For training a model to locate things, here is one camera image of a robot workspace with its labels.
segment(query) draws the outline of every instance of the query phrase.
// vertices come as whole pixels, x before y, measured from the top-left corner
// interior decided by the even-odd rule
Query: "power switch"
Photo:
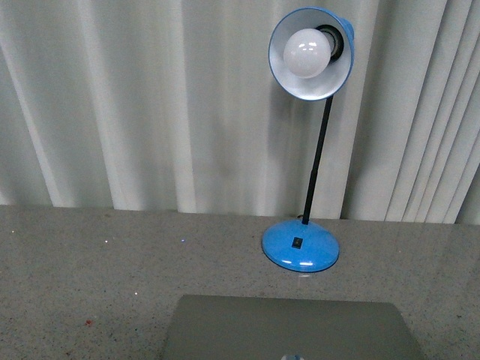
[[[302,247],[303,238],[293,238],[292,248],[299,249]]]

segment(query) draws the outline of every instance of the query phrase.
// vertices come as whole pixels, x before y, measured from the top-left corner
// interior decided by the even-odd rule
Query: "blue lamp base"
[[[335,264],[340,253],[337,240],[320,225],[287,220],[263,234],[265,255],[282,268],[295,272],[320,272]]]

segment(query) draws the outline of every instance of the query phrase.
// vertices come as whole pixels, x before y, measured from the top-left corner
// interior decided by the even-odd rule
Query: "lamp arm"
[[[301,223],[304,225],[308,225],[308,221],[310,220],[310,211],[312,209],[312,202],[314,201],[315,184],[317,183],[318,168],[320,165],[320,158],[322,157],[323,143],[327,132],[327,124],[329,123],[332,101],[333,95],[327,97],[325,109],[323,110],[322,126],[320,127],[318,143],[316,144],[315,159],[313,160],[310,182],[308,184],[307,199],[305,200],[305,209],[303,211],[303,218],[301,219]]]

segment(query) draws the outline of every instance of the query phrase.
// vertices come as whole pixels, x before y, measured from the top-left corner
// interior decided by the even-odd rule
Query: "blue desk lamp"
[[[303,218],[277,223],[262,238],[265,255],[289,270],[319,272],[340,253],[334,236],[310,222],[310,211],[333,95],[350,75],[353,52],[352,25],[320,7],[294,10],[271,34],[268,61],[280,86],[305,101],[326,99]]]

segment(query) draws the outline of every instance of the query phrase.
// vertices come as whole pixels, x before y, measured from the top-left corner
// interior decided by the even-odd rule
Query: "light bulb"
[[[283,60],[297,77],[310,79],[326,69],[330,54],[327,37],[315,28],[304,28],[286,42]]]

